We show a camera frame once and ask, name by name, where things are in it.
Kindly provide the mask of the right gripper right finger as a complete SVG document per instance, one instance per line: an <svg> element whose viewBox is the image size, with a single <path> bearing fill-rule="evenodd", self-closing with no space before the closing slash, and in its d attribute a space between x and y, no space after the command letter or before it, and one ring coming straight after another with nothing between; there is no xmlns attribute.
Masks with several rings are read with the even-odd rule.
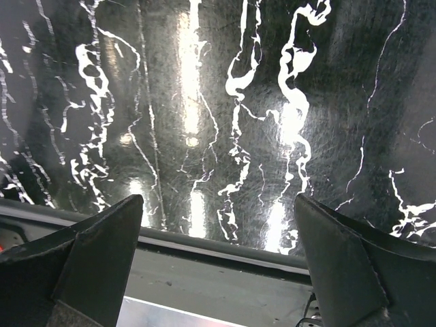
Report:
<svg viewBox="0 0 436 327"><path fill-rule="evenodd" d="M303 194L294 217L323 326L434 326L435 250Z"/></svg>

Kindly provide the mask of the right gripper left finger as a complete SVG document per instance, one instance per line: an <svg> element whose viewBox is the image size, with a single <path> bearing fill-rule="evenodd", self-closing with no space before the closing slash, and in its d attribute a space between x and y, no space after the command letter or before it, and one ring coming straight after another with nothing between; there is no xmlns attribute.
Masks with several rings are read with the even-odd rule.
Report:
<svg viewBox="0 0 436 327"><path fill-rule="evenodd" d="M2 326L116 326L140 233L132 195L1 253Z"/></svg>

